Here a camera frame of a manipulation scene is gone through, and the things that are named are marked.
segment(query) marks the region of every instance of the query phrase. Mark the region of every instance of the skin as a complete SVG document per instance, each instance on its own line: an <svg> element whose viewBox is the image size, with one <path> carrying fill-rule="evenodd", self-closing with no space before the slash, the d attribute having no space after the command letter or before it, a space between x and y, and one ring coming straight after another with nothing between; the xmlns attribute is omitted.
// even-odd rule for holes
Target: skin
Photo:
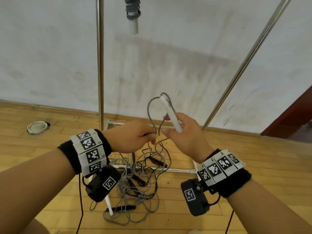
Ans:
<svg viewBox="0 0 312 234"><path fill-rule="evenodd" d="M182 122L182 133L170 129L163 133L183 153L202 163L213 149L194 119L182 113L176 115ZM153 127L139 121L103 134L113 152L121 153L135 152L147 142L155 144L156 140ZM40 233L42 227L34 220L35 216L74 176L72 166L59 149L1 172L0 233ZM228 202L248 233L312 233L312 226L255 181L233 193Z"/></svg>

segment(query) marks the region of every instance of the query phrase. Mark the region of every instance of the metal rack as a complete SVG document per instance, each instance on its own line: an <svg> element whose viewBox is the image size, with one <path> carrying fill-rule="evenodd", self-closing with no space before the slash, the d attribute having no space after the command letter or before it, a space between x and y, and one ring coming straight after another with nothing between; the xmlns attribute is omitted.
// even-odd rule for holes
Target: metal rack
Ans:
<svg viewBox="0 0 312 234"><path fill-rule="evenodd" d="M225 99L228 97L239 78L242 76L247 66L251 62L252 58L255 56L256 52L261 47L264 40L267 38L268 34L271 32L272 28L275 26L276 22L279 20L280 16L283 14L284 10L288 6L291 0L281 0L279 5L276 7L274 13L269 19L268 23L264 27L263 31L259 35L258 39L255 41L251 50L247 54L246 58L242 62L241 66L238 68L236 74L232 78L230 84L224 91L223 95L219 99L217 105L214 107L209 117L207 118L205 124L202 126L204 130L209 123L212 121ZM106 121L104 128L104 0L96 0L96 23L97 23L97 55L98 55L98 85L99 85L99 128L100 130L107 130L109 125L123 125L124 123L114 122L111 120ZM123 165L114 165L116 168L120 168ZM180 173L196 173L195 169L168 169L168 172L180 172Z"/></svg>

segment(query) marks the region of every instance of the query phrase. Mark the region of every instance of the wall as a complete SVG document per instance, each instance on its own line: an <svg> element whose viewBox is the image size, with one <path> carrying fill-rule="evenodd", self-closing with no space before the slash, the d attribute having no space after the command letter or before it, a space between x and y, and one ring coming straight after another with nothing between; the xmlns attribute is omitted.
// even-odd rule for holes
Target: wall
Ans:
<svg viewBox="0 0 312 234"><path fill-rule="evenodd" d="M167 92L203 124L280 0L105 0L104 111ZM311 0L293 0L210 126L260 133L311 84ZM0 98L97 111L94 0L0 0ZM151 105L154 119L165 113Z"/></svg>

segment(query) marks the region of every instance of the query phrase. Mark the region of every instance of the wooden floor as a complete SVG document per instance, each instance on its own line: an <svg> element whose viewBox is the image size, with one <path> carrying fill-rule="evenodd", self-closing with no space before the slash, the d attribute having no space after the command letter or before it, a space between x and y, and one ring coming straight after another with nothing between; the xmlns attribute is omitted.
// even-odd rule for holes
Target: wooden floor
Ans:
<svg viewBox="0 0 312 234"><path fill-rule="evenodd" d="M27 134L27 125L40 120L50 122L51 128L40 135ZM70 135L89 128L98 128L97 118L0 107L0 170L40 156L68 140ZM256 181L312 224L312 144L216 132L205 132L205 135L214 148L229 149L243 160ZM173 168L193 168L191 160L172 141L167 141L165 147L171 154ZM206 215L191 216L180 190L180 183L189 178L193 176L169 172L162 174L158 180L160 205L157 212L140 224L131 223L124 227L103 220L105 202L99 203L90 212L91 200L83 191L85 214L79 233L186 234L196 229L202 230L201 233L224 233L231 207L222 198ZM210 202L217 198L216 195L206 196ZM119 200L115 190L110 197L113 205ZM133 219L142 217L143 211L143 207L134 210ZM80 215L78 178L75 177L37 219L53 234L72 234L76 233ZM234 216L228 233L246 233L237 216Z"/></svg>

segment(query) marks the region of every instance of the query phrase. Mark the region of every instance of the baseboard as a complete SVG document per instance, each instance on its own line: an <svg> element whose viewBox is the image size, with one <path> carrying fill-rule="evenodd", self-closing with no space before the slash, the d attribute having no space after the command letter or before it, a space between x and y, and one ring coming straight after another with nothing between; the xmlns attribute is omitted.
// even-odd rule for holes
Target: baseboard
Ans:
<svg viewBox="0 0 312 234"><path fill-rule="evenodd" d="M84 116L84 117L97 117L97 118L99 117L98 112L90 112L90 111L84 111L84 110L78 110L78 109L51 107L51 106L45 106L45 105L27 104L27 103L0 100L0 108L4 108L4 107L31 109L35 111L41 111L41 112L53 112L53 113L61 113L61 114L79 115L79 116ZM123 116L123 115L118 115L118 114L104 113L104 118L111 119L111 120L121 120L121 121L139 120L147 124L150 124L150 120L146 118L130 117L130 116ZM156 125L160 125L162 121L153 120L153 122ZM164 122L164 125L172 126L172 123ZM249 137L261 136L260 134L257 134L257 133L243 132L243 131L237 131L237 130L227 130L227 129L221 129L221 128L215 128L215 127L207 127L205 130L211 133L223 133L223 134L249 136Z"/></svg>

